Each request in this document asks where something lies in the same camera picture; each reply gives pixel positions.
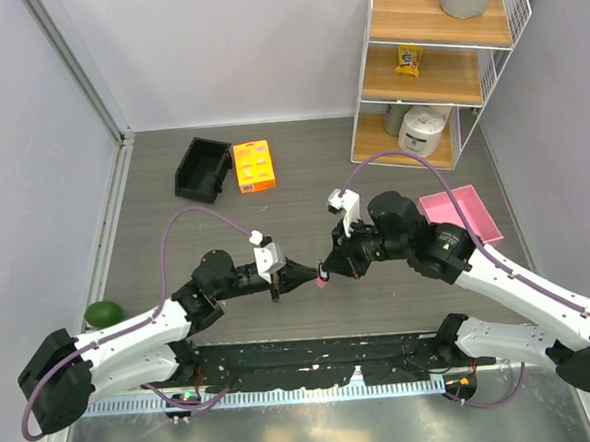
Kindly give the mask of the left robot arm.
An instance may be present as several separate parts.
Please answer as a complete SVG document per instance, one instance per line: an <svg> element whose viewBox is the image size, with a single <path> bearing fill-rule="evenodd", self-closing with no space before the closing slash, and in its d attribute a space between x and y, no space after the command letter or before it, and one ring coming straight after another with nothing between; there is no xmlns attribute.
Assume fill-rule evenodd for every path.
<svg viewBox="0 0 590 442"><path fill-rule="evenodd" d="M27 399L22 434L32 442L78 421L94 403L145 384L188 385L198 370L187 343L223 315L228 299L269 293L272 300L313 281L315 267L285 257L275 243L256 248L250 264L205 254L186 285L157 308L92 333L47 335L17 382Z"/></svg>

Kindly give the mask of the pink strap keyring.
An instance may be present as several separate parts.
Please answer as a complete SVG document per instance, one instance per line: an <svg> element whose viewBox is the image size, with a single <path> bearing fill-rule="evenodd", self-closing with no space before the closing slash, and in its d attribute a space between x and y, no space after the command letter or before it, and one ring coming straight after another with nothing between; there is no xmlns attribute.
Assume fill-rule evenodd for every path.
<svg viewBox="0 0 590 442"><path fill-rule="evenodd" d="M330 277L329 277L328 273L323 269L322 262L318 264L318 266L316 268L316 273L317 273L316 280L315 280L316 285L321 289L325 288L330 280Z"/></svg>

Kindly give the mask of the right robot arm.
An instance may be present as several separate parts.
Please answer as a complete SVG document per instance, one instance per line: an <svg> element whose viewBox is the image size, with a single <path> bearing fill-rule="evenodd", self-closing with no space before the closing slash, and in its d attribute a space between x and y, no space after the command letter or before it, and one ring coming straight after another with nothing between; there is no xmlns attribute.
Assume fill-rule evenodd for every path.
<svg viewBox="0 0 590 442"><path fill-rule="evenodd" d="M590 298L566 290L513 263L490 244L452 223L431 223L407 197L386 191L360 217L360 196L335 189L327 209L341 219L322 277L365 275L374 262L402 260L422 276L475 291L531 323L484 322L463 314L443 321L435 352L455 366L466 358L508 359L554 371L590 393Z"/></svg>

